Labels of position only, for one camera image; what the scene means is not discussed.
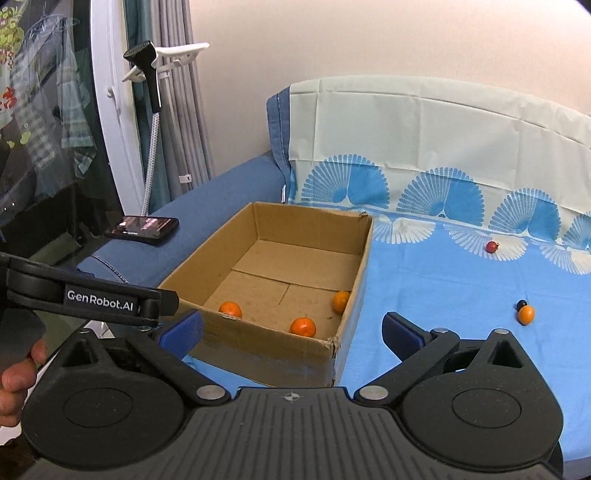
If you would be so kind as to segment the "person's left hand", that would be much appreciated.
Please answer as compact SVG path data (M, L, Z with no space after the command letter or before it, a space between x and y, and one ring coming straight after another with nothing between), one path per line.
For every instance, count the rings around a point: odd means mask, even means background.
M47 346L43 339L38 340L28 356L21 362L11 365L1 376L0 424L2 427L16 427L22 415L28 390L37 380L38 367L47 361Z

